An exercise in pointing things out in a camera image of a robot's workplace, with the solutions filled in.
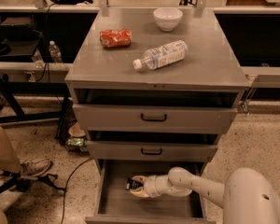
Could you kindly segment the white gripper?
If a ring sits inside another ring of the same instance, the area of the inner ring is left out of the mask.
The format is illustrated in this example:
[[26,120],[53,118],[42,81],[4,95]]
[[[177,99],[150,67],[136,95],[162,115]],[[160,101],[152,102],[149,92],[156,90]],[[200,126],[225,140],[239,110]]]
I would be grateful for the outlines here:
[[131,189],[130,193],[139,198],[155,198],[162,196],[170,189],[168,175],[136,175],[132,177],[135,184],[143,184],[144,188]]

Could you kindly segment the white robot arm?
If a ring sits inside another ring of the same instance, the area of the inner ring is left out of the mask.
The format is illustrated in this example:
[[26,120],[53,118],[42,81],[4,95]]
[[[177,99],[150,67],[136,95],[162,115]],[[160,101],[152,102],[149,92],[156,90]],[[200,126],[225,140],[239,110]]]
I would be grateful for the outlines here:
[[127,181],[126,190],[140,198],[186,197],[195,191],[223,209],[223,224],[280,224],[278,194],[250,168],[236,169],[218,183],[174,167],[166,175],[136,175]]

